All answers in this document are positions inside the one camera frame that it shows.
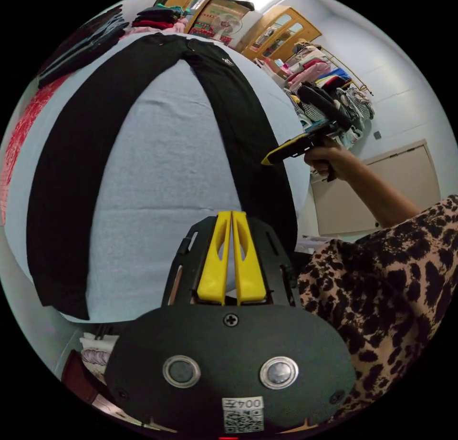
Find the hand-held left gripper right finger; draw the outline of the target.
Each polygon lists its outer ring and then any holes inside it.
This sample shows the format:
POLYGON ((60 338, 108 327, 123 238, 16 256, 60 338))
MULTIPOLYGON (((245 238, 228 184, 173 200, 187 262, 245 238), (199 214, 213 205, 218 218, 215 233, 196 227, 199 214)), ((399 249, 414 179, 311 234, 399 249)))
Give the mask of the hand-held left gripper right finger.
POLYGON ((235 285, 238 303, 262 303, 266 287, 245 212, 232 212, 235 285))

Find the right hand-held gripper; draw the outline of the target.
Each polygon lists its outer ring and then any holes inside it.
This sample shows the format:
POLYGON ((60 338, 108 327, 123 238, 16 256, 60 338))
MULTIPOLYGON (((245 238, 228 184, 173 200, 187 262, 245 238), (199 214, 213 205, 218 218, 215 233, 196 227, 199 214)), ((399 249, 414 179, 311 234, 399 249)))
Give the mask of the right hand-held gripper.
POLYGON ((326 139, 334 139, 340 134, 336 122, 321 122, 307 128, 304 133, 287 140, 266 154, 262 165, 275 165, 288 158, 295 158, 315 147, 324 147, 326 139))

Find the person's right hand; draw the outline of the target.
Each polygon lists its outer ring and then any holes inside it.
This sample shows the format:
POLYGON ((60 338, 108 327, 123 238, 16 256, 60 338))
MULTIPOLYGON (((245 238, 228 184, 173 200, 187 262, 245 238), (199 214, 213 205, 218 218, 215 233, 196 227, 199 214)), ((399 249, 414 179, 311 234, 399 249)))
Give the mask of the person's right hand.
POLYGON ((308 150, 303 159, 320 176, 347 181, 354 156, 339 144, 331 143, 308 150))

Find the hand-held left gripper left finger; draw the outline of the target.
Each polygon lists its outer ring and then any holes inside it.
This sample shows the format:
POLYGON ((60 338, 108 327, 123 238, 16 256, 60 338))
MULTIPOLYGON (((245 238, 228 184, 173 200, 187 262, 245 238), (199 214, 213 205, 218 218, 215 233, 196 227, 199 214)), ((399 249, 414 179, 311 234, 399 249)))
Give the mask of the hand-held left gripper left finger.
POLYGON ((218 213, 197 288, 199 301, 224 301, 229 266, 231 211, 218 213))

